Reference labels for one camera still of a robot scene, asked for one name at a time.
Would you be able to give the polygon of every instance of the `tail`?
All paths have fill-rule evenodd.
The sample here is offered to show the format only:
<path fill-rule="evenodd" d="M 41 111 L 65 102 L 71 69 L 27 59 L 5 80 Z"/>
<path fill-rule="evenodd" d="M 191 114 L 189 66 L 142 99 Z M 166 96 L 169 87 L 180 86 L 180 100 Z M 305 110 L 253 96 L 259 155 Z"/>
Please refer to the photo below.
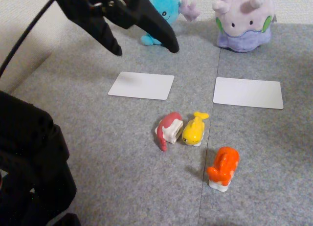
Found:
<path fill-rule="evenodd" d="M 164 139 L 164 136 L 163 136 L 163 130 L 162 130 L 162 127 L 159 126 L 157 128 L 157 137 L 158 139 L 160 140 L 160 143 L 161 143 L 161 150 L 162 151 L 167 151 L 167 144 L 166 144 L 166 139 Z"/>
<path fill-rule="evenodd" d="M 209 178 L 215 182 L 223 182 L 230 180 L 230 174 L 222 174 L 214 167 L 208 167 L 206 170 Z"/>
<path fill-rule="evenodd" d="M 207 119 L 210 117 L 207 113 L 201 113 L 201 112 L 194 112 L 194 117 L 200 117 L 202 120 Z"/>

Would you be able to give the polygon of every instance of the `fin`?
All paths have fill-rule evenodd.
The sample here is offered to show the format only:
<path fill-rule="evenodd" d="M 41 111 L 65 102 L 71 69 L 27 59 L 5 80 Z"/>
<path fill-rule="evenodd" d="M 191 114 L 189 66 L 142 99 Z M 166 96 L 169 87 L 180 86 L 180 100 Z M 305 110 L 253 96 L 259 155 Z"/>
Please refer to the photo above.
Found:
<path fill-rule="evenodd" d="M 216 21 L 216 24 L 217 24 L 220 32 L 223 33 L 222 22 L 220 21 L 220 19 L 218 17 L 215 19 L 215 21 Z"/>
<path fill-rule="evenodd" d="M 166 140 L 164 138 L 161 138 L 160 143 L 161 143 L 161 150 L 166 152 L 167 151 Z"/>
<path fill-rule="evenodd" d="M 191 128 L 193 129 L 193 128 L 195 128 L 195 126 L 196 126 L 196 121 L 194 120 L 194 121 L 191 123 Z"/>
<path fill-rule="evenodd" d="M 264 25 L 263 25 L 263 29 L 262 29 L 262 33 L 265 33 L 270 25 L 272 21 L 272 17 L 271 16 L 268 16 L 264 22 Z"/>
<path fill-rule="evenodd" d="M 194 118 L 194 122 L 201 122 L 202 121 L 202 118 L 200 118 L 199 116 L 196 116 Z"/>
<path fill-rule="evenodd" d="M 207 113 L 201 113 L 201 112 L 194 112 L 194 117 L 200 117 L 202 120 L 207 119 L 210 117 Z"/>
<path fill-rule="evenodd" d="M 215 179 L 217 181 L 229 181 L 231 179 L 231 176 L 230 174 L 222 174 L 220 173 L 216 168 L 214 167 L 208 167 L 207 170 L 206 170 L 209 178 L 211 179 Z"/>
<path fill-rule="evenodd" d="M 227 161 L 228 161 L 227 153 L 222 154 L 221 157 L 220 157 L 220 166 L 219 166 L 219 168 L 221 168 L 222 166 L 226 165 Z"/>

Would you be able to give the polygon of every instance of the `light blue plush toy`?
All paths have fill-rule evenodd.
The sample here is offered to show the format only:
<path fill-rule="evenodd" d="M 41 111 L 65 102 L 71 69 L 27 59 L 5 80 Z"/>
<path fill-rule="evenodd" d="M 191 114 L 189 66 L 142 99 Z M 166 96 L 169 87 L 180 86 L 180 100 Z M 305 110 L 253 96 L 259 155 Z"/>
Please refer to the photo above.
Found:
<path fill-rule="evenodd" d="M 196 9 L 196 4 L 191 3 L 187 5 L 186 0 L 149 0 L 155 9 L 162 15 L 162 17 L 169 23 L 174 23 L 179 14 L 183 14 L 189 21 L 195 20 L 200 12 Z M 150 34 L 141 37 L 141 42 L 144 45 L 161 45 L 161 42 L 153 38 Z"/>

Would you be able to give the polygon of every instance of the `gray carpet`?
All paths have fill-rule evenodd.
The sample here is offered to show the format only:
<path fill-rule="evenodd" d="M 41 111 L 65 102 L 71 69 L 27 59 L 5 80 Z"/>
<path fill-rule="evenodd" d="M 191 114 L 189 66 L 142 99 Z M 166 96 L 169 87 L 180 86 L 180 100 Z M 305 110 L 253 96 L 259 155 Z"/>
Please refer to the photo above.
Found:
<path fill-rule="evenodd" d="M 68 212 L 83 226 L 312 225 L 313 26 L 276 24 L 272 43 L 244 54 L 216 47 L 214 22 L 178 22 L 174 30 L 177 54 L 140 45 L 136 27 L 114 27 L 119 58 L 73 25 L 13 93 L 61 126 L 77 185 Z M 108 96 L 121 71 L 174 75 L 168 99 Z M 217 76 L 280 81 L 285 107 L 213 105 Z M 200 147 L 159 149 L 154 128 L 172 111 L 186 122 L 194 111 L 210 114 Z M 221 193 L 204 169 L 225 145 L 241 161 Z"/>

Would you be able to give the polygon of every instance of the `purple plush toy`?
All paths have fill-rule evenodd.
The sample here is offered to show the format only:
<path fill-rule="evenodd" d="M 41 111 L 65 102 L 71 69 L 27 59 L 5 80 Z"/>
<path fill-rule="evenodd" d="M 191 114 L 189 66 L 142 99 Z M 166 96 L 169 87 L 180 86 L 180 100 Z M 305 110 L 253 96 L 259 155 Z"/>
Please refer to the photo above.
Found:
<path fill-rule="evenodd" d="M 213 10 L 220 30 L 219 47 L 248 52 L 270 42 L 275 16 L 272 0 L 218 0 Z"/>

